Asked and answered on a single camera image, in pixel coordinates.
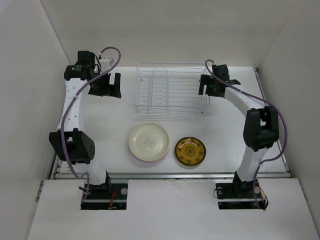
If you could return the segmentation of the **white wire dish rack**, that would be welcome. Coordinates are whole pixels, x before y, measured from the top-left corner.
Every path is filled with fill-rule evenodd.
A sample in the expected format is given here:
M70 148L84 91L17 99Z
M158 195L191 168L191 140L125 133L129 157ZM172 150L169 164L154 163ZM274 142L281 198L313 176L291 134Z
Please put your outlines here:
M136 66L133 106L144 114L203 113L211 104L205 93L199 94L203 63L140 62Z

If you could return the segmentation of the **tan plate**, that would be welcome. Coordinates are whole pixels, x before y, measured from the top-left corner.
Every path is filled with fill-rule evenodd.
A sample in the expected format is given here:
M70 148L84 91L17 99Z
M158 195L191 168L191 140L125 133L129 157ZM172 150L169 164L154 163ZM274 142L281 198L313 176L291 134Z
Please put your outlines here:
M140 161L154 163L163 159L170 149L168 132L156 123L137 125L130 133L128 146Z

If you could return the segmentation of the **pink plastic plate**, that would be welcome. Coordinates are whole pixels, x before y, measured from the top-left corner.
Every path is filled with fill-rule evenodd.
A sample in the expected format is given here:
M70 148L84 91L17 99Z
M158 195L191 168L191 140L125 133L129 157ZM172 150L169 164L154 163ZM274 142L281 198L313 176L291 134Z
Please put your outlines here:
M154 154L154 155L138 155L135 156L136 159L138 159L142 163L156 163L158 161L161 161L168 153L163 154Z

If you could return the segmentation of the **orange plastic plate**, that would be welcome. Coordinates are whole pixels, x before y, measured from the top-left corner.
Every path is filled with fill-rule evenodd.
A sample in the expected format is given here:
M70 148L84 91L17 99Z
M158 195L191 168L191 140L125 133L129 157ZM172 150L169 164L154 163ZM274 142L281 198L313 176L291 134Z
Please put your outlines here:
M161 125L145 123L141 125L140 155L156 155L168 153L171 139L168 131Z

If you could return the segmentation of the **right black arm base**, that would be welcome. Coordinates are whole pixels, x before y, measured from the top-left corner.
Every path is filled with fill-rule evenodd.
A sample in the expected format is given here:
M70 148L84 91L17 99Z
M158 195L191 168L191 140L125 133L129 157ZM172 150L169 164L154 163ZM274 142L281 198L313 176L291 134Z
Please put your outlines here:
M249 189L237 192L231 182L215 184L217 205L220 210L266 210L269 200L259 185L254 190Z

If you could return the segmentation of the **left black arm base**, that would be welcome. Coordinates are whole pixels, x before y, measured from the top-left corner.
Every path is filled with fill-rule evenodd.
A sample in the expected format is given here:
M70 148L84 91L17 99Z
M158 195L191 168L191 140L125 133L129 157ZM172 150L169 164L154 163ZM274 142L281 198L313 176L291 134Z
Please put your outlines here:
M81 210L126 210L128 182L89 185L89 194L80 205Z

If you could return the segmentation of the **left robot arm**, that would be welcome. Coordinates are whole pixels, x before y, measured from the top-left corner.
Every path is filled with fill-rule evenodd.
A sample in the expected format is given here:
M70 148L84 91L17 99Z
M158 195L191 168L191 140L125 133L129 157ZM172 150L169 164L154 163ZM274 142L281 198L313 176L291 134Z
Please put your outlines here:
M87 96L113 97L120 99L121 75L115 73L110 82L111 70L118 64L112 58L103 69L102 57L89 50L77 53L75 64L68 65L63 78L65 97L63 111L56 131L49 133L49 142L57 157L66 162L76 179L90 182L90 173L77 173L76 164L90 164L95 157L95 143L84 132L83 111Z

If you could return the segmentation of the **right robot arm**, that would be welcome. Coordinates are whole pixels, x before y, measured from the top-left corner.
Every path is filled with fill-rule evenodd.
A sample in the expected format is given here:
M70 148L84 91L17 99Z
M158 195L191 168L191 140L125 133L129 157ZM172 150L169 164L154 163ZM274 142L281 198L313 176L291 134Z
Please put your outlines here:
M223 98L245 117L245 152L233 177L232 193L237 197L243 197L247 193L254 194L257 172L267 151L279 139L278 111L261 97L245 92L238 80L230 79L227 65L205 66L209 75L201 75L198 94Z

